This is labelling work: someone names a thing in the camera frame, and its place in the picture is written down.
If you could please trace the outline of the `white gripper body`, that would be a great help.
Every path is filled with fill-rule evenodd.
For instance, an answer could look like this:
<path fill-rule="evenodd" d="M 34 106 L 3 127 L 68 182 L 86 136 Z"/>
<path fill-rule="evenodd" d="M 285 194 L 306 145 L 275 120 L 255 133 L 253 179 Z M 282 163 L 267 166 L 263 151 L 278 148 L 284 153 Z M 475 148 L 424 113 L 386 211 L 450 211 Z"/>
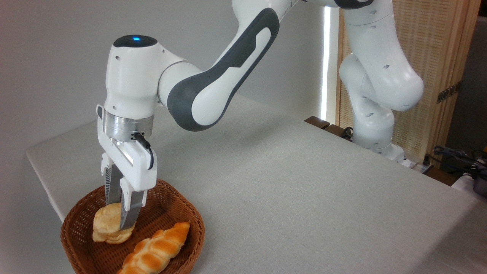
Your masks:
<path fill-rule="evenodd" d="M 153 188 L 157 177 L 157 156 L 135 138 L 147 139 L 153 132 L 154 117 L 130 119 L 115 116 L 96 106 L 97 135 L 103 150 L 112 159 L 135 191 Z"/>

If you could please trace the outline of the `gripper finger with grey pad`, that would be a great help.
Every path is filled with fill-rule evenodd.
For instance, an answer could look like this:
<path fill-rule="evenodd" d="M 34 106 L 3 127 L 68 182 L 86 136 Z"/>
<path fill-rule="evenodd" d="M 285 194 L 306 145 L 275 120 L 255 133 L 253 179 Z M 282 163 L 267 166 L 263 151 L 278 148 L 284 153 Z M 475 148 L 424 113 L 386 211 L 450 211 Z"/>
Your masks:
<path fill-rule="evenodd" d="M 120 180 L 121 220 L 120 230 L 129 229 L 136 223 L 141 208 L 146 205 L 147 190 L 135 191 L 126 178 Z"/>
<path fill-rule="evenodd" d="M 123 174 L 118 167 L 113 163 L 112 159 L 107 153 L 102 154 L 101 158 L 101 175 L 105 179 L 105 201 L 106 205 L 113 203 L 120 203 L 121 201 L 121 187 L 120 179 Z"/>

